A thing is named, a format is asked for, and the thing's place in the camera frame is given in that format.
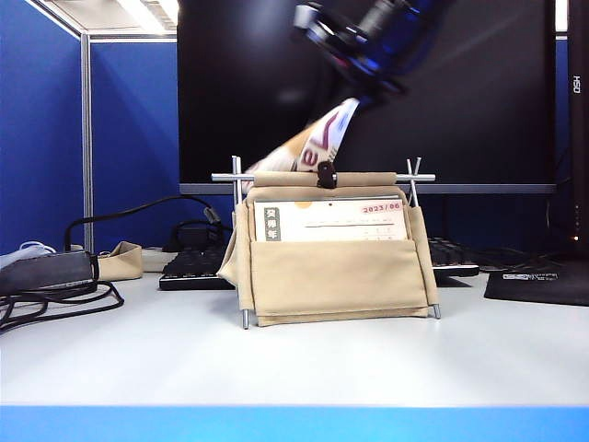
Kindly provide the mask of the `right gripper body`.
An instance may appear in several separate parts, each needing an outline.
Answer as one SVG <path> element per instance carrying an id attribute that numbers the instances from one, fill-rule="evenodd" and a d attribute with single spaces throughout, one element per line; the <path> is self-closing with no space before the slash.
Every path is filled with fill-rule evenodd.
<path id="1" fill-rule="evenodd" d="M 359 24 L 317 2 L 295 7 L 294 27 L 301 31 L 350 84 L 361 91 L 388 89 L 397 95 L 405 87 L 393 66 L 408 48 L 400 21 L 408 16 L 406 2 L 376 2 Z"/>

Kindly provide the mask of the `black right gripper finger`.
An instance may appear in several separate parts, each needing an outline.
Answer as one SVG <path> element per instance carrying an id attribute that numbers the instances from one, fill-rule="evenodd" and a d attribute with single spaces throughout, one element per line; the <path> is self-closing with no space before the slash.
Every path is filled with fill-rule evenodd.
<path id="1" fill-rule="evenodd" d="M 375 89 L 361 91 L 357 94 L 356 98 L 359 101 L 358 108 L 360 110 L 370 110 L 387 104 L 392 98 L 396 96 L 396 91 L 390 91 L 388 89 Z"/>

